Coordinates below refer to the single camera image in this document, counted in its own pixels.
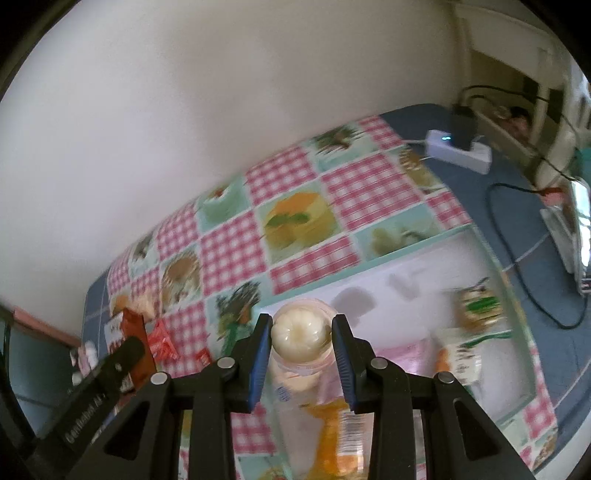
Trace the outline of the pale green barcode packet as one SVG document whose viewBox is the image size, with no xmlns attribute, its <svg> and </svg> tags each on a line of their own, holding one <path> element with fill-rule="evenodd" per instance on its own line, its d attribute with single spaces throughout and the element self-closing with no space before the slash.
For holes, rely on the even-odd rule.
<svg viewBox="0 0 591 480">
<path fill-rule="evenodd" d="M 480 381 L 482 355 L 477 346 L 488 340 L 511 339 L 510 330 L 470 332 L 463 328 L 445 328 L 435 332 L 439 346 L 435 372 L 449 372 L 464 386 Z"/>
</svg>

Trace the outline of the pink barcode snack packet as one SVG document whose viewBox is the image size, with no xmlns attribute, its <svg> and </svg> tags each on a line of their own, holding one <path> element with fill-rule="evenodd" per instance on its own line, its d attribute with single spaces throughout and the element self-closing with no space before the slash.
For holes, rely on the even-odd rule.
<svg viewBox="0 0 591 480">
<path fill-rule="evenodd" d="M 423 338 L 398 347 L 377 348 L 375 353 L 378 357 L 386 358 L 399 365 L 407 373 L 425 375 L 430 369 L 428 363 L 431 350 L 432 340 Z M 332 363 L 327 370 L 322 372 L 318 383 L 317 403 L 318 405 L 329 404 L 343 396 L 338 367 Z"/>
</svg>

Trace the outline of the orange bread packet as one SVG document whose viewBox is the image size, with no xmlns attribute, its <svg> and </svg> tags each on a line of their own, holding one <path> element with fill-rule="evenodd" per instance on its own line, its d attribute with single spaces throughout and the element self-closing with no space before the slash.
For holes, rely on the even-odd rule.
<svg viewBox="0 0 591 480">
<path fill-rule="evenodd" d="M 366 479 L 369 417 L 353 413 L 342 397 L 303 408 L 322 421 L 307 479 Z"/>
</svg>

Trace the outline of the green cow cookie packet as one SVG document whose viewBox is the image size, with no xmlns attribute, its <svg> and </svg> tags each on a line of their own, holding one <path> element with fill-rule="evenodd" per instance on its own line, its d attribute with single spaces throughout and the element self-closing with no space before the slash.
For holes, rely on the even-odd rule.
<svg viewBox="0 0 591 480">
<path fill-rule="evenodd" d="M 458 327 L 472 333 L 490 330 L 504 318 L 504 310 L 496 293 L 489 286 L 489 278 L 448 293 Z"/>
</svg>

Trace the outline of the white steamed cake packet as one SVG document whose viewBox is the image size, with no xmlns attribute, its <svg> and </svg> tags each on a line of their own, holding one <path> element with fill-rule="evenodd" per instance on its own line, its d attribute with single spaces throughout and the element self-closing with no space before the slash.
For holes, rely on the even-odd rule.
<svg viewBox="0 0 591 480">
<path fill-rule="evenodd" d="M 272 358 L 270 381 L 270 399 L 273 400 L 281 447 L 294 479 L 304 479 L 314 464 L 321 430 L 321 420 L 310 413 L 318 393 L 318 375 L 301 376 L 287 372 Z"/>
</svg>

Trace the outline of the dark teal cabinet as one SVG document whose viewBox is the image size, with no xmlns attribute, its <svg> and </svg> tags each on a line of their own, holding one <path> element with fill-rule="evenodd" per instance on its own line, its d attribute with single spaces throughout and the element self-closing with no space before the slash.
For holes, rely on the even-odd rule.
<svg viewBox="0 0 591 480">
<path fill-rule="evenodd" d="M 36 434 L 73 389 L 70 349 L 53 339 L 1 319 L 1 352 L 16 399 Z"/>
</svg>

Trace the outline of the small red candy packet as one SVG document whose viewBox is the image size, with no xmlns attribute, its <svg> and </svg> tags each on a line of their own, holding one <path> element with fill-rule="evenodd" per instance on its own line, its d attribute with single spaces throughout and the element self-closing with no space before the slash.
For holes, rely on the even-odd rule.
<svg viewBox="0 0 591 480">
<path fill-rule="evenodd" d="M 152 358 L 156 363 L 174 361 L 179 358 L 176 347 L 161 319 L 151 325 L 151 330 L 147 333 L 147 341 Z"/>
</svg>

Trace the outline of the beige barcode snack packet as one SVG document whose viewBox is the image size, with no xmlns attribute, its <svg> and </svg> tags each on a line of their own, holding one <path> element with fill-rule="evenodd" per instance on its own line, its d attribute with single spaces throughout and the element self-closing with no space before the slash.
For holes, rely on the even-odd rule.
<svg viewBox="0 0 591 480">
<path fill-rule="evenodd" d="M 117 295 L 111 302 L 111 316 L 118 315 L 124 309 L 141 315 L 145 323 L 153 321 L 158 316 L 156 298 L 151 291 L 144 291 L 135 298 L 125 293 Z"/>
</svg>

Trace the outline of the white tray with teal rim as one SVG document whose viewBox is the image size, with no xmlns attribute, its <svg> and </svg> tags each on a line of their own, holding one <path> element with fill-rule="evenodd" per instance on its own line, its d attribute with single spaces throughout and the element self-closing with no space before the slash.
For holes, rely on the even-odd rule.
<svg viewBox="0 0 591 480">
<path fill-rule="evenodd" d="M 253 315 L 276 314 L 293 300 L 318 299 L 346 314 L 353 334 L 374 349 L 434 340 L 458 324 L 459 292 L 484 281 L 499 299 L 508 339 L 479 344 L 483 367 L 478 393 L 489 416 L 504 422 L 536 397 L 527 322 L 499 261 L 473 224 L 444 232 L 328 279 L 260 301 Z"/>
</svg>

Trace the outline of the patchwork food print tablecloth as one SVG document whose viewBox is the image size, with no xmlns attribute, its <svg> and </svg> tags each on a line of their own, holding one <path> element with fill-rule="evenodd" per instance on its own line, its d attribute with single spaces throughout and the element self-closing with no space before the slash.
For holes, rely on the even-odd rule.
<svg viewBox="0 0 591 480">
<path fill-rule="evenodd" d="M 126 248 L 87 293 L 83 336 L 110 353 L 122 340 L 111 302 L 151 291 L 158 316 L 146 326 L 161 319 L 179 354 L 156 366 L 187 376 L 252 333 L 260 301 L 470 224 L 479 229 L 384 118 L 349 122 L 207 190 Z M 522 451 L 534 444 L 523 415 L 546 383 L 526 332 L 536 397 L 494 421 L 534 469 Z"/>
</svg>

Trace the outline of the white power strip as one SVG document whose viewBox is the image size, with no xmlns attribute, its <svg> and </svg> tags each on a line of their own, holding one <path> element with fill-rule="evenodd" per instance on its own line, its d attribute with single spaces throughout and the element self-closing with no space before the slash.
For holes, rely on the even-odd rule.
<svg viewBox="0 0 591 480">
<path fill-rule="evenodd" d="M 448 132 L 430 130 L 425 138 L 425 151 L 428 157 L 462 167 L 481 175 L 487 175 L 492 166 L 490 146 L 473 142 L 468 150 L 455 147 Z"/>
</svg>

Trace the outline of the black power adapter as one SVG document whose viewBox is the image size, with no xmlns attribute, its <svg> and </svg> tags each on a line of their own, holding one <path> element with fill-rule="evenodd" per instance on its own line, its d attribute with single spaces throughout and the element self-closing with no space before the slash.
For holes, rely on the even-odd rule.
<svg viewBox="0 0 591 480">
<path fill-rule="evenodd" d="M 464 105 L 453 107 L 450 120 L 451 143 L 455 148 L 470 151 L 477 134 L 477 120 L 474 111 Z"/>
</svg>

